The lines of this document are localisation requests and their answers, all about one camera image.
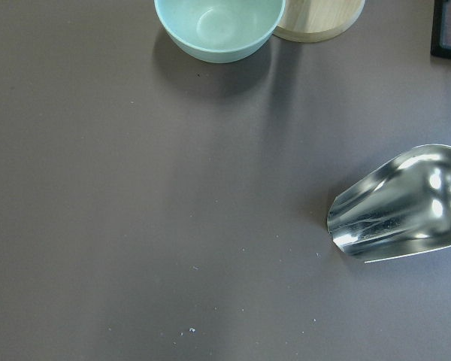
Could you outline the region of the wooden glass stand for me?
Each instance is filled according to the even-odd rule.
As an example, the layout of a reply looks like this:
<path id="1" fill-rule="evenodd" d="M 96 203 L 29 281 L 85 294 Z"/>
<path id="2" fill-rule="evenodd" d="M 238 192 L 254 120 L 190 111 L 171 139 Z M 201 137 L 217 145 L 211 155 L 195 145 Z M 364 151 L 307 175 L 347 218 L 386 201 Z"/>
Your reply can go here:
<path id="1" fill-rule="evenodd" d="M 274 35 L 300 43 L 327 41 L 348 30 L 364 6 L 365 0 L 286 1 Z"/>

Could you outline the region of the wine glass rack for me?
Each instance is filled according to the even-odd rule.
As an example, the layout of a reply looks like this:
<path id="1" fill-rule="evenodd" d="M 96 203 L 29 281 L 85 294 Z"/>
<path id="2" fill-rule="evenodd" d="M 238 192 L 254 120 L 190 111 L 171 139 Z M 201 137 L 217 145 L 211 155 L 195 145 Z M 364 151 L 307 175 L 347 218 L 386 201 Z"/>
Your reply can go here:
<path id="1" fill-rule="evenodd" d="M 451 0 L 434 2 L 430 53 L 432 56 L 451 59 Z"/>

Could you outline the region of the steel scoop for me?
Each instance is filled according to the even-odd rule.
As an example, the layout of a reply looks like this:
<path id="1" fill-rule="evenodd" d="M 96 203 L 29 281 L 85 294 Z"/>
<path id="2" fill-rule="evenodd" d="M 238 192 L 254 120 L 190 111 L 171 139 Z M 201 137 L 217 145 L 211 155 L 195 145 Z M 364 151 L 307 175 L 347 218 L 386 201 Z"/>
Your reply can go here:
<path id="1" fill-rule="evenodd" d="M 451 247 L 451 146 L 389 160 L 334 199 L 326 225 L 339 250 L 365 263 Z"/>

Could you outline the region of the green bowl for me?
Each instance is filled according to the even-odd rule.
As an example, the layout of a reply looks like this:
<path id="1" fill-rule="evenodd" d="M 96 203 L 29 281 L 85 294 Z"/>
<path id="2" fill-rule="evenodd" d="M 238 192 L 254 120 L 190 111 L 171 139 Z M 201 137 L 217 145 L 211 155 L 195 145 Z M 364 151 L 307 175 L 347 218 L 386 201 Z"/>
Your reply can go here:
<path id="1" fill-rule="evenodd" d="M 171 40 L 211 63 L 242 60 L 260 49 L 277 27 L 283 0 L 159 0 L 157 17 Z"/>

